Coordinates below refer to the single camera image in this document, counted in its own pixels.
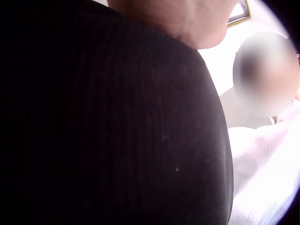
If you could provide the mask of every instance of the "person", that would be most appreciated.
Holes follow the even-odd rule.
[[[24,2],[2,26],[10,223],[229,221],[233,166],[196,49],[237,0]]]
[[[263,38],[270,43],[271,38],[267,38],[266,34]],[[268,45],[263,39],[260,39],[260,43],[255,41],[253,44],[257,46],[261,43],[264,43],[265,47]],[[256,68],[253,71],[256,74],[247,74],[251,77],[248,82],[254,82],[256,92],[260,93],[262,100],[273,96],[275,99],[272,102],[281,104],[282,100],[276,99],[278,94],[286,96],[290,89],[294,89],[294,93],[297,91],[294,85],[299,86],[300,63],[293,48],[284,49],[287,53],[293,54],[293,57],[287,57],[289,54],[283,54],[279,48],[275,51],[272,48],[270,51],[278,54],[281,67],[266,70],[266,61],[274,65],[276,59],[276,57],[270,59],[270,52],[266,49],[267,57],[260,57],[260,60],[253,62],[252,66]],[[245,61],[247,57],[241,54],[247,55],[248,52],[242,51],[240,55],[237,54],[241,57],[241,64],[247,63]],[[265,76],[264,85],[260,85],[260,76]],[[235,88],[241,87],[235,82]],[[299,191],[300,180],[300,102],[297,98],[298,94],[291,101],[286,99],[291,103],[285,110],[270,117],[272,125],[257,129],[248,127],[228,129],[234,170],[233,207],[228,225],[276,225],[292,204]],[[270,116],[273,115],[270,110],[263,111],[268,111]]]

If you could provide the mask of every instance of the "white wall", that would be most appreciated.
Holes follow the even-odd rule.
[[[102,5],[108,6],[106,0],[93,0],[93,1],[98,2],[98,3],[102,4]]]

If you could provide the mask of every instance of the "person's chin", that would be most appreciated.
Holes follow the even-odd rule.
[[[227,32],[227,24],[225,23],[225,25],[223,25],[221,28],[215,29],[215,32],[207,35],[205,37],[205,40],[199,42],[197,45],[197,49],[207,49],[207,48],[213,48],[217,46],[223,41],[226,32]]]

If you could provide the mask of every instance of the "skin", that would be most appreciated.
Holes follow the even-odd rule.
[[[177,38],[193,49],[218,45],[238,0],[108,0],[130,20]]]

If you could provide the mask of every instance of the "white clothing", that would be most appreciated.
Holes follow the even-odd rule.
[[[276,225],[300,182],[300,102],[278,115],[275,125],[228,129],[234,197],[228,225]]]

